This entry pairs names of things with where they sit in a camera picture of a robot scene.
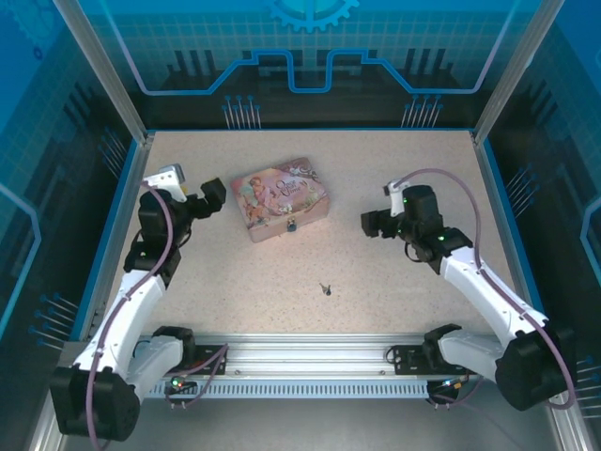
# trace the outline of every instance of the gear logo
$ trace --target gear logo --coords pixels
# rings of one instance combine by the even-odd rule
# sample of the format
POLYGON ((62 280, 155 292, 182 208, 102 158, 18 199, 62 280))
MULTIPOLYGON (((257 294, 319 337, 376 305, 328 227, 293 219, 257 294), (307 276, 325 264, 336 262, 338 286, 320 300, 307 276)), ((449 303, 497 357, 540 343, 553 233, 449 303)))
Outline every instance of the gear logo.
POLYGON ((316 28, 326 31, 337 26, 340 18, 350 17, 349 10, 359 6, 359 0, 267 0, 272 19, 282 26, 292 25, 294 31, 312 33, 316 28))
POLYGON ((21 31, 39 46, 54 30, 54 6, 51 0, 2 0, 0 10, 12 13, 21 31))

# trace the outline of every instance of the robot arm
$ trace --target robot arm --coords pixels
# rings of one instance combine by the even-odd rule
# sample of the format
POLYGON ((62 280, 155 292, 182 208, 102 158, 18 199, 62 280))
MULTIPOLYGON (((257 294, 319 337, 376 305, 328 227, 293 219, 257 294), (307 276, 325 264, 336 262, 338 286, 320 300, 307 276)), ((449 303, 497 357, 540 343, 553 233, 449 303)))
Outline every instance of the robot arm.
MULTIPOLYGON (((461 291, 485 318, 497 339, 463 331, 447 324, 424 337, 423 351, 433 370, 461 365, 494 381, 507 401, 518 410, 558 395, 565 379, 547 344, 482 276, 471 241, 458 229, 445 227, 436 196, 429 186, 394 189, 396 180, 384 188, 391 198, 390 210, 362 215, 368 237, 400 237, 419 261, 461 291)), ((520 299, 483 262, 482 270, 551 337, 574 379, 576 343, 570 329, 552 324, 541 312, 520 299)))
POLYGON ((161 327, 131 363, 132 352, 155 305, 169 287, 177 270, 179 248, 192 233, 194 219, 208 218, 221 209, 225 188, 219 179, 204 183, 204 198, 185 195, 178 164, 164 167, 145 179, 167 205, 173 241, 159 270, 125 302, 110 327, 109 314, 117 302, 156 265, 167 243, 164 213, 151 193, 140 198, 141 230, 125 260, 125 274, 111 309, 84 351, 71 367, 58 367, 51 377, 51 394, 59 429, 63 434, 88 435, 85 418, 85 387, 97 351, 100 334, 108 329, 93 389, 94 423, 98 438, 126 440, 137 421, 144 395, 170 369, 190 364, 194 358, 193 331, 161 327))

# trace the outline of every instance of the blue enclosure wall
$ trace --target blue enclosure wall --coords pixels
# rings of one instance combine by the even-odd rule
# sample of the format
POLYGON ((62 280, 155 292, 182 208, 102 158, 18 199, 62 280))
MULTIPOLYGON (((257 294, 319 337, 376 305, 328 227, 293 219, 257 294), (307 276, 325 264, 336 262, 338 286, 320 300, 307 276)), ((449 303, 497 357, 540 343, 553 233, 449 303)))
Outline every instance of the blue enclosure wall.
MULTIPOLYGON (((566 0, 490 134, 543 306, 576 329, 580 354, 592 354, 595 364, 601 361, 599 17, 599 2, 566 0)), ((598 384, 594 379, 581 386, 598 384)), ((595 396, 585 401, 592 404, 595 396)))
POLYGON ((82 2, 152 129, 472 127, 538 4, 82 2))
POLYGON ((70 327, 39 299, 79 303, 131 137, 52 2, 0 8, 0 449, 20 450, 70 327))

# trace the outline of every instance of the enclosure floor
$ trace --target enclosure floor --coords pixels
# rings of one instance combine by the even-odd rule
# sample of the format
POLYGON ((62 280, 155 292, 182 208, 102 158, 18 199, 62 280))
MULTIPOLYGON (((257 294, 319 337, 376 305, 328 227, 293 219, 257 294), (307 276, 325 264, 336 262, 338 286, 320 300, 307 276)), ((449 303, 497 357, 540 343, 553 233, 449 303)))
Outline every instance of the enclosure floor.
MULTIPOLYGON (((198 333, 423 333, 448 322, 489 331, 461 293, 405 257, 400 240, 363 235, 361 213, 390 207, 382 186, 424 167, 452 171, 474 191, 483 217, 482 255, 513 286, 468 132, 157 132, 145 174, 169 163, 181 163, 189 193, 220 177, 228 198, 222 211, 194 223, 145 332, 177 325, 198 333), (229 183, 302 156, 330 194, 329 216, 252 243, 229 183), (331 296, 320 283, 331 285, 331 296)), ((432 184, 447 226, 474 236, 470 202, 454 182, 416 180, 432 184)), ((138 228, 134 213, 112 299, 138 228)))

